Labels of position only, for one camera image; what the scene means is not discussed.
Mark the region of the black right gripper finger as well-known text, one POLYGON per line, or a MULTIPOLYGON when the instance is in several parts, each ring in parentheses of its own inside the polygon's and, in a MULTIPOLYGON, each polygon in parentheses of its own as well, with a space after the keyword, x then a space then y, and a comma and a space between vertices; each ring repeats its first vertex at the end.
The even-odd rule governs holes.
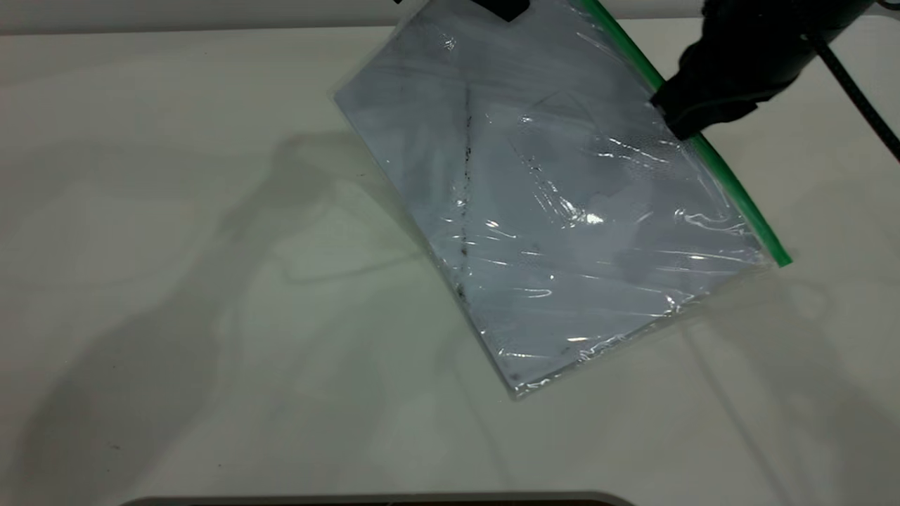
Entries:
POLYGON ((757 102, 729 82, 698 74, 675 74, 650 99, 679 140, 715 124, 729 124, 758 109, 757 102))

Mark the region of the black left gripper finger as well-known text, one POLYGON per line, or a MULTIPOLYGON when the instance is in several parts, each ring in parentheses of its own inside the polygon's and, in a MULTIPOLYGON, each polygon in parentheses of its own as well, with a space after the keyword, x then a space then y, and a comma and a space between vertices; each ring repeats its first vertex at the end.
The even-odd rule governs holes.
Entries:
POLYGON ((505 22, 517 19, 530 7, 530 0, 473 0, 473 3, 479 4, 505 22))

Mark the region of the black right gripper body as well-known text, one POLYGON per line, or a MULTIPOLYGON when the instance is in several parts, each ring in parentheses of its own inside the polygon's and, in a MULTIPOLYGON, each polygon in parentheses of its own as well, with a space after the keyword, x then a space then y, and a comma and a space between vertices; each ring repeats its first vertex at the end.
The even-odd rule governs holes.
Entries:
POLYGON ((809 64, 809 43, 797 33, 703 35, 679 58, 677 106, 691 111, 765 102, 793 84, 809 64))

